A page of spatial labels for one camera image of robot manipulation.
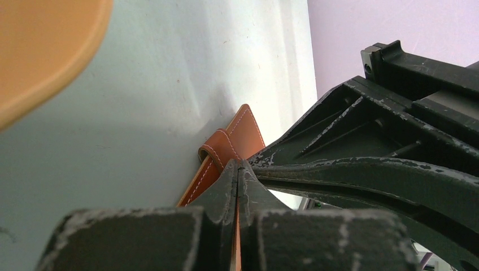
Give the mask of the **brown leather card holder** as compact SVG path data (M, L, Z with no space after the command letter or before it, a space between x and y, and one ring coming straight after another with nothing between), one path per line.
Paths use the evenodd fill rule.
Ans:
M246 160L265 148L248 104L243 104L226 129L218 129L198 150L202 162L178 205L186 206L219 178L228 161Z

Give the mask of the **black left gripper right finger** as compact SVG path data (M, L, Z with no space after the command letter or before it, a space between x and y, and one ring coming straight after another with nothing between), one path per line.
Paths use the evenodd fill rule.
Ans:
M417 270L399 217L380 209L295 211L238 163L243 270Z

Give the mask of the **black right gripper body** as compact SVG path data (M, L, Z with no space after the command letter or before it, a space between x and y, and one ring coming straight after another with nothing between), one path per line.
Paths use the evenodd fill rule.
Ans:
M478 62L466 67L405 52L400 41L361 51L367 80L411 101L407 113L478 146Z

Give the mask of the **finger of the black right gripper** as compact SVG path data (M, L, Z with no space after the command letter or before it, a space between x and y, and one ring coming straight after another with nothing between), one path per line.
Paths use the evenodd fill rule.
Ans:
M478 269L478 177L419 161L359 157L253 165L266 187L341 208L396 213L415 242L457 270Z
M477 176L478 121L358 76L328 91L249 162L268 167L354 157L415 160Z

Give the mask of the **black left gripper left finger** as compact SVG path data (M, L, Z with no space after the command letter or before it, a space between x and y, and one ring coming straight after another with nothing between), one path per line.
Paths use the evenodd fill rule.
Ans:
M78 209L54 229L37 270L230 270L238 162L185 207Z

